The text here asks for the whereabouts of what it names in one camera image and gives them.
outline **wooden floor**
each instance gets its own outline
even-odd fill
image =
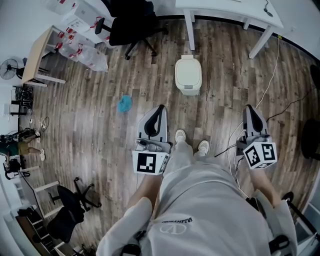
[[[95,197],[102,203],[101,208],[87,212],[84,222],[75,227],[72,245],[84,243],[96,247],[112,224],[122,217],[141,180],[133,173],[131,153],[137,123],[144,113],[164,104],[168,110],[170,141],[174,141],[177,129],[184,129],[187,142],[194,149],[202,139],[209,140],[209,153],[214,156],[227,148],[230,134],[242,121],[244,107],[256,106],[272,77],[277,58],[275,37],[254,59],[249,59],[261,32],[197,20],[196,50],[191,52],[184,20],[163,20],[161,24],[167,26],[169,35],[159,33],[149,39],[158,56],[151,57],[143,42],[135,47],[129,61],[124,59],[126,46],[107,49],[100,45],[108,58],[109,71],[104,73],[52,55],[44,67],[52,71],[53,77],[67,83],[50,82],[47,88],[34,88],[31,118],[37,128],[38,121],[46,116],[50,123],[41,143],[31,143],[45,150],[46,160],[26,156],[27,166],[41,165],[41,170],[33,171],[29,180],[35,187],[59,180],[75,190],[73,179],[80,177],[83,186],[95,184]],[[194,54],[201,63],[199,96],[183,96],[175,85],[175,63],[183,54]],[[279,40],[274,78],[258,107],[265,118],[281,112],[312,88],[309,67],[313,63],[308,55]],[[122,95],[130,95],[133,101],[132,109],[126,113],[117,112]],[[278,163],[266,169],[267,175],[282,195],[294,192],[293,202],[300,209],[320,167],[319,161],[303,157],[301,132],[307,119],[319,117],[319,110],[319,95],[313,90],[304,101],[291,105],[284,114],[268,122],[277,146]],[[21,125],[28,127],[29,117],[21,119]],[[229,150],[229,158],[234,170],[233,149]],[[219,158],[229,166],[227,153]],[[252,193],[245,161],[241,162],[238,174],[241,188]],[[44,193],[42,207],[49,212],[54,205],[47,199]]]

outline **person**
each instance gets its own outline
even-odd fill
[[[6,157],[6,166],[10,165],[10,157],[17,155],[28,155],[28,154],[38,154],[40,155],[41,161],[46,159],[45,151],[43,149],[39,150],[34,147],[29,147],[28,143],[37,138],[33,135],[23,141],[17,142],[12,141],[0,141],[0,154]]]
[[[183,130],[176,132],[175,141],[163,179],[144,176],[123,218],[100,241],[97,255],[139,255],[125,251],[126,245],[133,244],[148,256],[270,256],[269,242],[274,236],[269,224],[242,197],[229,170],[207,156],[209,143],[203,140],[193,155]],[[297,237],[287,202],[281,200],[263,169],[249,174],[253,188],[267,198],[295,251]]]

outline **electric fan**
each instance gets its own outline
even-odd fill
[[[16,75],[17,70],[18,62],[13,58],[9,58],[0,66],[0,77],[4,80],[9,80]]]

